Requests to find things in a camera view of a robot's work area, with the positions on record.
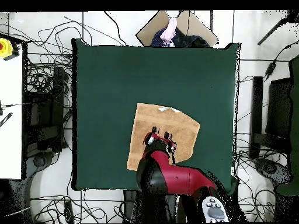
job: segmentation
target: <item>cardboard box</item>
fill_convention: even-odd
[[[143,44],[143,46],[150,46],[155,33],[164,27],[167,27],[169,23],[169,16],[165,10],[160,10],[156,15],[149,20],[149,22],[136,34],[136,37]],[[177,18],[177,28],[188,36],[197,35],[205,39],[210,47],[217,44],[218,39],[216,35],[206,27],[198,18],[190,11],[186,10],[180,14]]]

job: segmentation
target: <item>brown cardboard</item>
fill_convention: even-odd
[[[189,11],[185,10],[177,18],[177,28],[187,34]],[[157,31],[167,27],[169,16],[165,10],[160,10],[149,22],[136,34],[143,46],[150,46]],[[197,35],[205,39],[210,47],[214,46],[218,39],[198,18],[190,11],[188,35]]]
[[[136,34],[143,46],[150,46],[155,33],[167,27],[169,17],[165,10],[160,10],[149,22]]]
[[[185,10],[180,14],[177,18],[177,28],[184,34],[188,36],[197,35],[203,38],[210,47],[217,44],[218,39],[214,33],[211,32],[198,18],[190,11],[189,18],[189,29],[188,29],[188,18],[189,18],[189,10]]]
[[[142,144],[144,137],[152,130],[153,126],[156,126],[157,130],[159,129],[161,137],[164,136],[165,131],[172,134],[173,141],[177,143],[176,163],[191,157],[200,124],[182,112],[175,113],[171,108],[160,111],[160,107],[153,104],[137,104],[127,169],[137,171],[145,149],[145,144]],[[172,157],[169,158],[169,164],[172,164]]]

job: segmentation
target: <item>green mat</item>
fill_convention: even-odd
[[[211,171],[231,189],[237,44],[226,49],[91,47],[79,39],[72,44],[74,189],[137,189],[135,172],[126,169],[137,103],[171,106],[198,121],[193,155],[180,165]]]

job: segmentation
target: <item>yellow emergency button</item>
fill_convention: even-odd
[[[6,58],[12,55],[12,51],[11,42],[5,38],[0,38],[0,58]]]

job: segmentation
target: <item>white tape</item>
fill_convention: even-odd
[[[175,113],[180,113],[179,110],[174,109],[174,108],[172,108],[172,107],[160,107],[159,110],[160,110],[160,111],[165,111],[165,110],[167,110],[167,109],[169,109],[169,108],[171,108]]]

